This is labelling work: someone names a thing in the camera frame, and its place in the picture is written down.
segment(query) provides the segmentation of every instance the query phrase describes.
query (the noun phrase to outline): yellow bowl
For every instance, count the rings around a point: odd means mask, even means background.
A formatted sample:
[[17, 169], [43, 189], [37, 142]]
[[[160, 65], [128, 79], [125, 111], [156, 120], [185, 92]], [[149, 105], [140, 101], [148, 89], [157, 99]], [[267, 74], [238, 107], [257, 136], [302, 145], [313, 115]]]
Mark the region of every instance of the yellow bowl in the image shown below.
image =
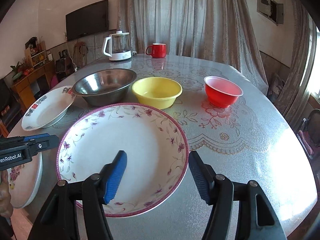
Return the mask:
[[172, 106], [182, 93], [178, 82], [169, 78], [149, 77], [138, 80], [132, 85], [132, 92], [141, 104], [165, 109]]

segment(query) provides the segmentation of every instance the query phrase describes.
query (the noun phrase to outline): curtain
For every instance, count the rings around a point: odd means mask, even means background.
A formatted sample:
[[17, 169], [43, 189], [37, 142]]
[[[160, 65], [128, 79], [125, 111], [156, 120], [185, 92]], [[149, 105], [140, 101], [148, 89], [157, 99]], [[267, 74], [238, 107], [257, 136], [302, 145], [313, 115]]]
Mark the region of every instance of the curtain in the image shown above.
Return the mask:
[[138, 53], [165, 43], [167, 54], [231, 65], [267, 93], [246, 0], [119, 0], [118, 29]]
[[316, 52], [316, 24], [300, 0], [292, 0], [294, 14], [294, 41], [289, 76], [275, 107], [293, 130], [310, 96], [308, 82]]

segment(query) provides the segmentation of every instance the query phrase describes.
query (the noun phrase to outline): kettle handle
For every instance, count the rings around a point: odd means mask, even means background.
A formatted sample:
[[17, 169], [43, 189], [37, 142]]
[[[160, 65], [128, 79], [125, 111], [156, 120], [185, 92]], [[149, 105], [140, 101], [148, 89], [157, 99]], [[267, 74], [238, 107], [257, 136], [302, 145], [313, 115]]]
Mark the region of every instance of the kettle handle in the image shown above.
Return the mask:
[[[109, 53], [106, 52], [106, 48], [107, 48], [107, 44], [108, 44], [108, 41], [110, 40], [110, 44], [109, 44]], [[111, 37], [106, 37], [104, 39], [104, 42], [103, 42], [103, 46], [102, 46], [102, 53], [106, 56], [109, 56], [109, 57], [112, 57], [112, 44], [111, 44]]]

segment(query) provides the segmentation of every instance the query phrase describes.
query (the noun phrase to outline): black sleeve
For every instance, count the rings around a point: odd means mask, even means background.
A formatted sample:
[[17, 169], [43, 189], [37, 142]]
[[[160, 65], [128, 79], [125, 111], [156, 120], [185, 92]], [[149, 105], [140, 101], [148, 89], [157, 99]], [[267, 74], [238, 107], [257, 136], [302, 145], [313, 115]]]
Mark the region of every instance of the black sleeve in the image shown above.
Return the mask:
[[0, 217], [0, 239], [11, 240], [12, 236], [13, 236], [13, 230], [9, 226], [7, 220], [3, 217]]

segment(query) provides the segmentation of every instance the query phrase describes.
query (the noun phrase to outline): red mug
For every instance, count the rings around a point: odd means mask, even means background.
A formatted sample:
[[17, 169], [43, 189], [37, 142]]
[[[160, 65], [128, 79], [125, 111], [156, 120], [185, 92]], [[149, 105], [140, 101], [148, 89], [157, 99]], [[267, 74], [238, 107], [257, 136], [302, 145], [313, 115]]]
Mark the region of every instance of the red mug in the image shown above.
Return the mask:
[[[149, 48], [152, 48], [151, 54], [147, 53]], [[147, 47], [146, 54], [154, 58], [162, 58], [165, 57], [165, 55], [167, 55], [167, 49], [164, 43], [154, 43], [151, 46]]]

